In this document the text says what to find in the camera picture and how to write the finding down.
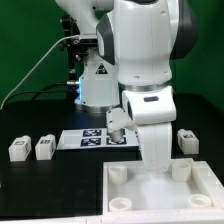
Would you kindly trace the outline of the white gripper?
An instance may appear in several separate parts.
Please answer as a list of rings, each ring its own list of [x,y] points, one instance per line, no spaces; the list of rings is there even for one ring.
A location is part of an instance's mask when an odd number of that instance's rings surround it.
[[[139,149],[148,172],[165,172],[169,168],[172,151],[170,122],[137,126]]]

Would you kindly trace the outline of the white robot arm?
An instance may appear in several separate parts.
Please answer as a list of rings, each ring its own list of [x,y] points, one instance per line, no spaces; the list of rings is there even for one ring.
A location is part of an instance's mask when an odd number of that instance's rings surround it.
[[[176,108],[170,62],[195,45],[188,0],[55,0],[75,28],[70,59],[84,60],[75,106],[104,112],[115,141],[137,133],[144,167],[168,169]]]

